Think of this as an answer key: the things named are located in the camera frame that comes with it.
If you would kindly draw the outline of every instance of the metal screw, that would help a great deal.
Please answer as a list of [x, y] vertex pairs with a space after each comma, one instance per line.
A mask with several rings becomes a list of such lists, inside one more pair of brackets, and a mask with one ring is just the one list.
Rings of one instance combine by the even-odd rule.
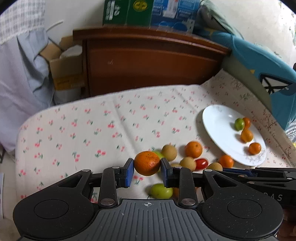
[[110, 206], [114, 203], [115, 203], [115, 201], [112, 198], [104, 198], [101, 200], [101, 204], [104, 206]]
[[195, 204], [195, 201], [192, 198], [184, 198], [182, 199], [181, 203], [185, 206], [192, 206]]

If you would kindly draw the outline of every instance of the checkered cloth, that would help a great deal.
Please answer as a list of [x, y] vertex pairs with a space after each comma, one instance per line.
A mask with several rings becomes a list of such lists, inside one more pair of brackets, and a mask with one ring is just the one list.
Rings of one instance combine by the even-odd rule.
[[42, 28], [45, 0], [18, 0], [0, 16], [0, 45], [15, 36]]

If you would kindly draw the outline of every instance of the blue box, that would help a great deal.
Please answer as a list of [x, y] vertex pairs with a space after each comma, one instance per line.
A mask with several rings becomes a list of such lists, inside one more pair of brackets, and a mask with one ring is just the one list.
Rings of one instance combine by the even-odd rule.
[[154, 0], [151, 26], [192, 33], [200, 0]]

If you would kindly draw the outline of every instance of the gray ribbed panel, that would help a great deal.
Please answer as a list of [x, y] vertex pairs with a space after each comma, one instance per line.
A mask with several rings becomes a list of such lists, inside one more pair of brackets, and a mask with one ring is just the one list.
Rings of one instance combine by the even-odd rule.
[[[84, 231], [63, 241], [231, 241], [214, 233], [194, 210], [173, 200], [127, 200], [102, 210]], [[277, 241], [275, 237], [264, 239]]]

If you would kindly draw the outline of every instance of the cardboard box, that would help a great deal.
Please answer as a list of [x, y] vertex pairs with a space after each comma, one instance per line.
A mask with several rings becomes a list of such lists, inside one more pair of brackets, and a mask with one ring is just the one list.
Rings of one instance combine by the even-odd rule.
[[103, 24], [156, 26], [192, 33], [200, 0], [105, 0]]
[[57, 91], [68, 90], [85, 85], [82, 55], [59, 58], [63, 51], [74, 45], [82, 45], [74, 42], [72, 36], [61, 39], [59, 46], [48, 44], [40, 53], [49, 62], [50, 71]]

